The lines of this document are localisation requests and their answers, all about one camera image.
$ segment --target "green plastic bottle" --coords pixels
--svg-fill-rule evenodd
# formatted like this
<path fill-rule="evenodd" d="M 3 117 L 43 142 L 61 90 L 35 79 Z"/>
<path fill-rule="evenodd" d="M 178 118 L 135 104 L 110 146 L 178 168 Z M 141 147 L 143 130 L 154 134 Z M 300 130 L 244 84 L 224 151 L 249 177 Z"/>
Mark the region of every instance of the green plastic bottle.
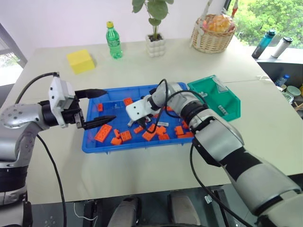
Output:
<path fill-rule="evenodd" d="M 112 21 L 108 21 L 106 23 L 107 32 L 106 32 L 106 40 L 109 46 L 110 55 L 114 59 L 122 58 L 122 50 L 120 45 L 120 39 L 118 32 L 114 29 L 114 23 Z"/>

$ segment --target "tree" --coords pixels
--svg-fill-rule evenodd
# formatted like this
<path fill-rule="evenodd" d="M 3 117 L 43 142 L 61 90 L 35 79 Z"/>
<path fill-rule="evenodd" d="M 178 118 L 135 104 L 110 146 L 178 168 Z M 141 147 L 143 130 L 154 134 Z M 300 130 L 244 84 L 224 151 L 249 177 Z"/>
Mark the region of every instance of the tree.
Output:
<path fill-rule="evenodd" d="M 231 14 L 232 0 L 229 7 Z M 302 0 L 240 0 L 235 15 L 236 36 L 244 44 L 258 45 L 264 33 L 275 29 L 275 46 L 283 36 L 293 38 L 291 47 L 303 49 Z"/>

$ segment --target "white flower pot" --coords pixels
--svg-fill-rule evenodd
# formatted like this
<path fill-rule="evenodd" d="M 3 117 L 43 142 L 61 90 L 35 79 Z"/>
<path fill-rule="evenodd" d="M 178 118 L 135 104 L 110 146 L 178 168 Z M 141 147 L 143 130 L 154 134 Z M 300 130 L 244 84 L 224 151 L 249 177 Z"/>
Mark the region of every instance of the white flower pot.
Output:
<path fill-rule="evenodd" d="M 165 39 L 161 33 L 159 34 L 161 35 L 162 39 L 158 41 L 152 42 L 148 37 L 149 35 L 145 37 L 147 53 L 152 58 L 163 56 L 165 54 Z"/>

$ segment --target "white wall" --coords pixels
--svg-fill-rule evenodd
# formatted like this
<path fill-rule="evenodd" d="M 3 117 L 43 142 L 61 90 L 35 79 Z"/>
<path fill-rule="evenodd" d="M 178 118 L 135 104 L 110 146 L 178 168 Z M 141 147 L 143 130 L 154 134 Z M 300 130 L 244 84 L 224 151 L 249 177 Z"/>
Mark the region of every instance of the white wall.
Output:
<path fill-rule="evenodd" d="M 39 47 L 105 43 L 112 20 L 122 42 L 141 41 L 152 32 L 146 9 L 132 13 L 132 0 L 1 0 L 0 22 L 29 58 Z M 175 0 L 159 31 L 166 38 L 189 37 L 207 0 Z M 225 0 L 213 0 L 220 13 Z"/>

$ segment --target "potted plant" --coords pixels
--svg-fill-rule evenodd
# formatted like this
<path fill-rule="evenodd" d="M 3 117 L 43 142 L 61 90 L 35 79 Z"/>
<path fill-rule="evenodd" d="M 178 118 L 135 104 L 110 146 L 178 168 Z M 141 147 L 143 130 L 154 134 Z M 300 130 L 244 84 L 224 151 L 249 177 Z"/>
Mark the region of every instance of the potted plant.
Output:
<path fill-rule="evenodd" d="M 145 37 L 147 52 L 151 57 L 162 56 L 165 53 L 165 40 L 158 27 L 161 21 L 168 14 L 168 4 L 173 4 L 174 0 L 133 0 L 133 13 L 139 12 L 143 5 L 150 16 L 148 19 L 152 25 L 153 34 Z"/>

